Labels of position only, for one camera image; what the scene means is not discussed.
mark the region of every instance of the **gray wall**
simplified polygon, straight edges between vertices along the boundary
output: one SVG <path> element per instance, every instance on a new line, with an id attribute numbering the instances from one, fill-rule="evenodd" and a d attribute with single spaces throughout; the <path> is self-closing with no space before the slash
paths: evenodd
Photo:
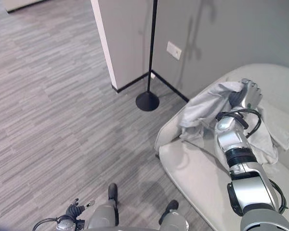
<path id="1" fill-rule="evenodd" d="M 152 0 L 99 0 L 117 88 L 148 70 Z"/>
<path id="2" fill-rule="evenodd" d="M 289 67 L 289 0 L 158 1 L 153 69 L 185 96 L 251 63 Z"/>

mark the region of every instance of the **white armchair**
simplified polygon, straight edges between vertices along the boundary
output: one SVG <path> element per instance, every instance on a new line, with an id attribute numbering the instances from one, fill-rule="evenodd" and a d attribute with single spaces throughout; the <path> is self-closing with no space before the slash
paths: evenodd
<path id="1" fill-rule="evenodd" d="M 250 78 L 260 86 L 263 98 L 289 113 L 289 68 L 273 64 L 251 64 L 236 69 L 216 82 Z M 179 138 L 178 125 L 183 108 L 159 131 L 155 149 L 161 163 L 185 198 L 215 231 L 238 231 L 241 217 L 229 202 L 227 184 L 231 181 L 221 164 L 206 150 Z M 282 189 L 289 207 L 289 150 L 281 151 L 279 161 L 265 165 L 269 178 Z M 289 209 L 283 216 L 289 221 Z"/>

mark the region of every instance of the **floor lamp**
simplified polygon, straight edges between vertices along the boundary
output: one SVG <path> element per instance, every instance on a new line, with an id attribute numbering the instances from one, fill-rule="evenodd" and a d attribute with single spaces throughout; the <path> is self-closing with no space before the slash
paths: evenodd
<path id="1" fill-rule="evenodd" d="M 158 0 L 153 2 L 153 15 L 152 15 L 152 30 L 151 30 L 151 45 L 150 45 L 150 60 L 149 60 L 149 73 L 148 73 L 148 86 L 144 93 L 141 93 L 136 98 L 136 105 L 139 109 L 143 111 L 153 111 L 157 109 L 159 105 L 158 97 L 150 92 L 150 80 L 152 72 L 152 56 L 154 47 L 154 34 L 155 34 L 155 22 L 156 22 L 156 12 L 158 8 Z"/>

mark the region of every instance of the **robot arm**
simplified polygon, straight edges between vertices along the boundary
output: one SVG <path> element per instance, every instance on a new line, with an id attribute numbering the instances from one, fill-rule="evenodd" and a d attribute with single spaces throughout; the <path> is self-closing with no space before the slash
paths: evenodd
<path id="1" fill-rule="evenodd" d="M 218 114 L 215 126 L 218 145 L 226 156 L 232 180 L 227 185 L 230 204 L 233 211 L 243 217 L 242 231 L 289 231 L 288 221 L 278 213 L 276 192 L 248 142 L 248 137 L 261 123 L 261 115 L 253 110 L 262 98 L 261 91 L 251 80 L 243 79 L 242 83 L 243 90 L 229 97 L 232 109 Z M 257 114 L 259 122 L 245 137 L 246 113 Z"/>

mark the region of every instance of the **black baseboard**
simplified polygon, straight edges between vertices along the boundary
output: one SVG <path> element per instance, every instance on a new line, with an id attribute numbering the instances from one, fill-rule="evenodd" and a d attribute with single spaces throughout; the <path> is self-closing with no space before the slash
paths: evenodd
<path id="1" fill-rule="evenodd" d="M 144 77 L 148 76 L 148 72 L 144 73 L 142 76 L 138 77 L 137 79 L 133 80 L 132 82 L 128 83 L 127 85 L 123 86 L 122 88 L 116 89 L 112 84 L 111 87 L 113 90 L 115 90 L 117 93 L 123 91 L 124 89 L 128 88 L 129 86 L 133 85 L 134 83 L 138 82 L 139 80 L 143 79 Z"/>
<path id="2" fill-rule="evenodd" d="M 33 3 L 29 4 L 29 5 L 21 6 L 21 7 L 19 7 L 19 8 L 13 9 L 13 10 L 11 10 L 11 11 L 6 11 L 6 12 L 7 12 L 7 13 L 13 13 L 13 12 L 18 11 L 18 10 L 21 10 L 21 9 L 23 9 L 23 8 L 30 7 L 30 6 L 39 4 L 39 3 L 41 3 L 41 2 L 45 2 L 45 1 L 50 1 L 50 0 L 40 0 L 40 1 L 37 1 L 37 2 L 33 2 Z"/>
<path id="3" fill-rule="evenodd" d="M 160 76 L 156 71 L 152 70 L 152 73 L 160 80 L 162 81 L 167 87 L 169 87 L 171 90 L 174 91 L 178 96 L 180 96 L 185 102 L 188 102 L 189 99 L 184 96 L 181 92 L 179 92 L 174 86 L 172 86 L 169 82 L 167 82 L 162 76 Z M 138 77 L 137 79 L 133 80 L 132 82 L 128 83 L 127 85 L 123 86 L 120 89 L 116 89 L 113 85 L 111 85 L 112 89 L 115 90 L 117 93 L 123 91 L 124 89 L 128 88 L 129 86 L 133 85 L 134 83 L 138 82 L 139 80 L 143 79 L 144 77 L 148 76 L 148 72 L 144 73 L 142 76 Z"/>
<path id="4" fill-rule="evenodd" d="M 179 92 L 173 85 L 171 85 L 169 82 L 167 82 L 162 76 L 160 76 L 156 71 L 152 70 L 152 73 L 164 84 L 167 85 L 171 90 L 173 90 L 178 96 L 180 96 L 185 102 L 188 102 L 189 99 L 184 96 L 181 92 Z"/>

